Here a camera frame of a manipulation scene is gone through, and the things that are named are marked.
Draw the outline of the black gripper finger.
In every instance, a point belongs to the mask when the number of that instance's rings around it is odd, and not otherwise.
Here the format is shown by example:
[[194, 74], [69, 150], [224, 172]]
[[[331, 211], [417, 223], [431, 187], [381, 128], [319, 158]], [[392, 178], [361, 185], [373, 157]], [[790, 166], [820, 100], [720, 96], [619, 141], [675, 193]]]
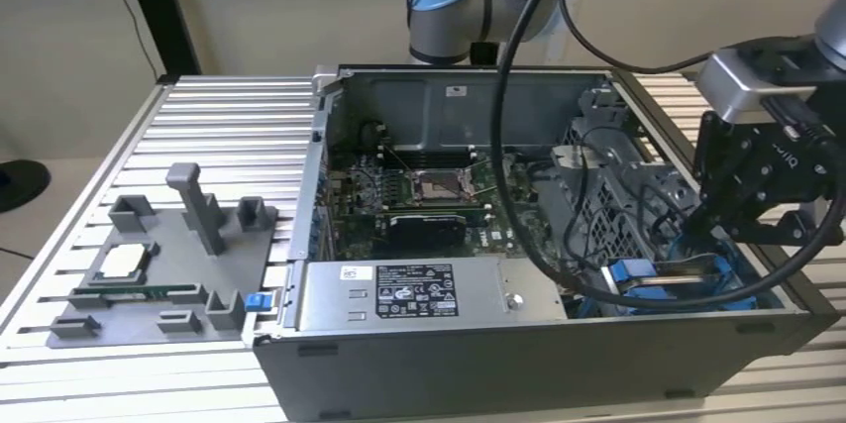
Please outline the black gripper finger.
[[752, 200], [723, 210], [723, 229], [736, 243], [755, 245], [804, 245], [816, 230], [814, 215], [802, 209], [784, 211], [772, 223], [760, 223], [762, 215], [776, 202]]
[[699, 205], [684, 219], [688, 241], [703, 241], [722, 227], [735, 241], [764, 241], [771, 227], [758, 221], [766, 211], [758, 187], [771, 175], [764, 142], [768, 124], [732, 124], [716, 113], [702, 116], [694, 154]]

